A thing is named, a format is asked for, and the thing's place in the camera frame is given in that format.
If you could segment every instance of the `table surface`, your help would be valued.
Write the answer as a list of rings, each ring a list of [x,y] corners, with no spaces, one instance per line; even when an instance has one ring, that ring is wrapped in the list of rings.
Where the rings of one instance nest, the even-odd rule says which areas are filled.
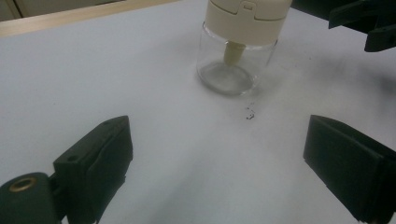
[[[196,76],[205,5],[1,37],[0,182],[52,174],[97,124],[128,115],[134,160],[101,223],[357,223],[304,162],[308,121],[395,149],[395,49],[364,52],[366,35],[291,9],[262,84],[226,97]]]

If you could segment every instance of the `jar base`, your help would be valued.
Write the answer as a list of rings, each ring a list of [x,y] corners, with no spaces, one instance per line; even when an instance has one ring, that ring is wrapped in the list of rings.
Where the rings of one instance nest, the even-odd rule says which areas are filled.
[[[208,88],[227,95],[244,94],[254,87],[245,69],[225,63],[211,63],[198,69],[198,75]]]

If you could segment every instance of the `dispenser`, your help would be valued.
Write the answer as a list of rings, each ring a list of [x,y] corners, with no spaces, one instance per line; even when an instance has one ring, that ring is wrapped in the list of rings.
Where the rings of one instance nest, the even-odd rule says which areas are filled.
[[[209,0],[197,60],[203,83],[229,95],[255,88],[290,4],[291,0]]]

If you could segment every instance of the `jar lid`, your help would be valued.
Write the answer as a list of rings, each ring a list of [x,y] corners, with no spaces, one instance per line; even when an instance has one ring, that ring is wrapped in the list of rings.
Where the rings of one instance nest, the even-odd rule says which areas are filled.
[[[209,0],[205,25],[235,43],[263,46],[277,40],[291,0]]]

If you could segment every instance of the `black object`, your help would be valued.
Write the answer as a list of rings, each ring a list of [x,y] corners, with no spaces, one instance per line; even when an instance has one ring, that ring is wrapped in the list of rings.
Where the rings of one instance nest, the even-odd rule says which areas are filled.
[[[396,0],[293,0],[292,7],[368,34],[365,51],[396,47]]]
[[[396,208],[396,152],[342,122],[311,116],[304,158],[354,218],[389,223]]]
[[[55,174],[22,175],[0,188],[0,223],[98,222],[133,159],[127,116],[107,120],[53,164]]]

